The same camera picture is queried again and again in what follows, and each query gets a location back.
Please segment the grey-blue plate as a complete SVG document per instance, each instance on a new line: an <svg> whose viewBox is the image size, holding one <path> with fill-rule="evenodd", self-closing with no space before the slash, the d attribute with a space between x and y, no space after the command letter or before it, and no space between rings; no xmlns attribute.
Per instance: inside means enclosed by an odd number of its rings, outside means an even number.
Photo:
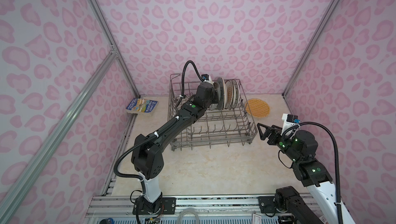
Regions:
<svg viewBox="0 0 396 224"><path fill-rule="evenodd" d="M221 77L219 77L217 79L217 83L218 83L219 88L220 88L220 90L219 90L220 97L219 97L219 103L218 103L217 109L222 111L224 109L224 106L225 106L225 103L226 103L226 97L227 97L226 86L225 86L224 79L221 78Z"/></svg>

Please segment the orange woven round tray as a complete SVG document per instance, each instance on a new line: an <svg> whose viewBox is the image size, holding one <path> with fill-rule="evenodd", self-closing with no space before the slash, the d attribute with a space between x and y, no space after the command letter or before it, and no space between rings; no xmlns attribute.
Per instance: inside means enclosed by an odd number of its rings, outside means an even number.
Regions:
<svg viewBox="0 0 396 224"><path fill-rule="evenodd" d="M266 101L257 98L249 99L245 103L245 110L249 115L256 118L265 118L269 116L271 112L269 104Z"/></svg>

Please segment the white plate orange sunburst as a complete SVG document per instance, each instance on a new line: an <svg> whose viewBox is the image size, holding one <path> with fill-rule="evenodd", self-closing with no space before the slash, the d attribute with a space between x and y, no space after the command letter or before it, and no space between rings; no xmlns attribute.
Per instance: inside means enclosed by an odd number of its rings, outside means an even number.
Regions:
<svg viewBox="0 0 396 224"><path fill-rule="evenodd" d="M233 83L232 83L231 80L227 80L225 82L225 85L226 85L226 90L227 90L227 92L226 92L227 101L225 103L224 108L226 110L229 110L229 109L231 109L232 104L233 104L233 100L234 100L234 87L233 87Z"/></svg>

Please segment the cream floral plate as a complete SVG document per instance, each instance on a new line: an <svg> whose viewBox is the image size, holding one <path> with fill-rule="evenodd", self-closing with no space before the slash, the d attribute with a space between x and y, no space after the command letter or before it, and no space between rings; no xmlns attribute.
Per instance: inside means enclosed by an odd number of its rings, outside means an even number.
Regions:
<svg viewBox="0 0 396 224"><path fill-rule="evenodd" d="M237 86L237 81L235 79L232 79L232 84L233 84L233 90L234 90L234 100L233 100L233 105L232 108L236 108L237 107L237 101L238 101L238 97L237 97L237 90L236 90L236 86Z"/></svg>

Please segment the pale green plate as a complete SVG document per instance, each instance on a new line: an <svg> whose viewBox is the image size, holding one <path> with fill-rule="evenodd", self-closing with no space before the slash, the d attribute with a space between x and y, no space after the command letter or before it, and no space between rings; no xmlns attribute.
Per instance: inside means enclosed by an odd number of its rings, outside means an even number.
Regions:
<svg viewBox="0 0 396 224"><path fill-rule="evenodd" d="M209 107L210 111L213 111L213 110L217 109L218 104L219 104L219 98L220 98L220 93L219 93L220 87L219 87L219 84L217 83L217 85L213 86L213 87L214 87L214 97L213 97L213 100L212 100L212 104Z"/></svg>

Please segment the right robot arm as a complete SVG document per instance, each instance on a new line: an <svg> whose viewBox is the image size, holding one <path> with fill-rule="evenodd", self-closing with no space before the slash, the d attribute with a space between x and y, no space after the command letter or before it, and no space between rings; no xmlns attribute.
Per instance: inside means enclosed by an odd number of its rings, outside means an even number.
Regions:
<svg viewBox="0 0 396 224"><path fill-rule="evenodd" d="M355 221L341 200L339 154L335 136L324 125L311 122L330 136L334 147L335 178L316 159L318 142L309 131L302 130L308 122L284 122L284 127L257 124L260 139L277 146L291 161L290 169L312 195L329 224L353 224Z"/></svg>

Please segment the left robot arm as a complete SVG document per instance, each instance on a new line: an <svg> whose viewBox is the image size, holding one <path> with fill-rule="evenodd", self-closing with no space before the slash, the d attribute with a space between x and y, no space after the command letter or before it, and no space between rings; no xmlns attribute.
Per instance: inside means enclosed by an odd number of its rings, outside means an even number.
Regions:
<svg viewBox="0 0 396 224"><path fill-rule="evenodd" d="M139 207L153 214L162 207L159 174L164 167L163 152L183 130L204 116L215 101L218 97L214 85L202 82L196 94L181 106L173 118L149 135L136 137L137 148L132 152L131 162L144 185L142 196L138 199Z"/></svg>

